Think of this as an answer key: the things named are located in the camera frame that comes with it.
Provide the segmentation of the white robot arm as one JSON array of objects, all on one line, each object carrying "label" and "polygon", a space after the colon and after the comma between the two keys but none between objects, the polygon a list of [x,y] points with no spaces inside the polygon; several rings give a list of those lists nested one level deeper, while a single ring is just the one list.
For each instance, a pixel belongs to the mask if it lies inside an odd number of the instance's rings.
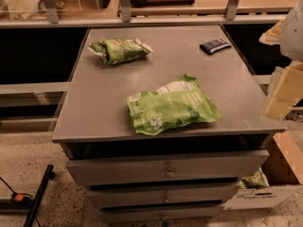
[{"label": "white robot arm", "polygon": [[280,53],[292,62],[276,68],[270,82],[269,102],[265,115],[284,118],[303,98],[303,0],[299,0],[284,20],[261,35],[262,44],[280,46]]}]

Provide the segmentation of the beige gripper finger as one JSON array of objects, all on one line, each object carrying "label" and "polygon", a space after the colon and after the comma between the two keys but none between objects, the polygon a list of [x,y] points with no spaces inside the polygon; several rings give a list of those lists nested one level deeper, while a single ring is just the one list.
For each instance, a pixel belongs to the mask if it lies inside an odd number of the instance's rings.
[{"label": "beige gripper finger", "polygon": [[264,114],[273,119],[284,118],[303,98],[303,62],[292,61],[272,74],[265,100]]}]

